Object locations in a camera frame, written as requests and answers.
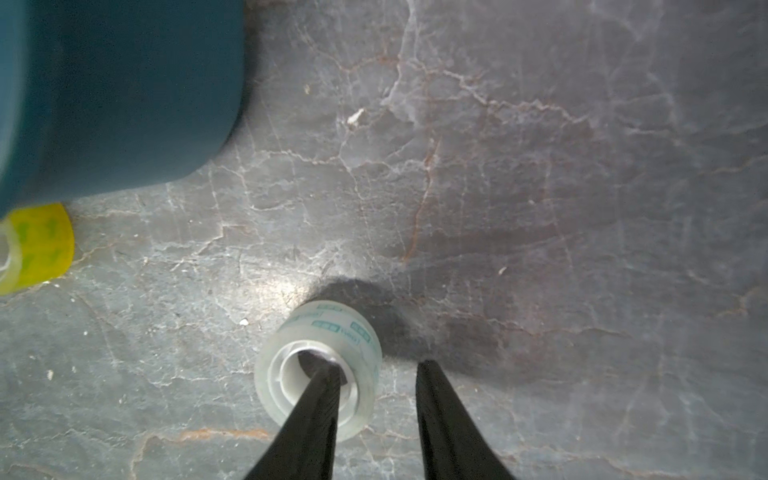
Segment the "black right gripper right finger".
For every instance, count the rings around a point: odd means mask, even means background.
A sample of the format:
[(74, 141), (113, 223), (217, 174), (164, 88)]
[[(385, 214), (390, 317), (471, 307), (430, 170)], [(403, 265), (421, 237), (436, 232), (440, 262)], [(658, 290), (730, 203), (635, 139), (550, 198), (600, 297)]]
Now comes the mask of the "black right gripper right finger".
[(434, 360), (418, 365), (416, 404), (427, 479), (515, 478), (486, 443)]

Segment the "teal plastic storage box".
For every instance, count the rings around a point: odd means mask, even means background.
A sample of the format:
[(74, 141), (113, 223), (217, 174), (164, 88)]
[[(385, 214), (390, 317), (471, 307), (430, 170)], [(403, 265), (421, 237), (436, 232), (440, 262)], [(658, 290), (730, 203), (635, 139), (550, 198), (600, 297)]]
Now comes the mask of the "teal plastic storage box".
[(2, 211), (187, 176), (244, 76), (240, 1), (3, 2)]

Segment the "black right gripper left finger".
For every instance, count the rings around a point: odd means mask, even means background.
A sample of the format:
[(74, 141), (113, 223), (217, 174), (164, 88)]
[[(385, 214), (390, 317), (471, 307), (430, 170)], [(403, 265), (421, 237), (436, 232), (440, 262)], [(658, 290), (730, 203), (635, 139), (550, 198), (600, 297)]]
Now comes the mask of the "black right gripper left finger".
[(312, 377), (298, 403), (246, 480), (330, 479), (338, 428), (341, 369), (331, 364)]

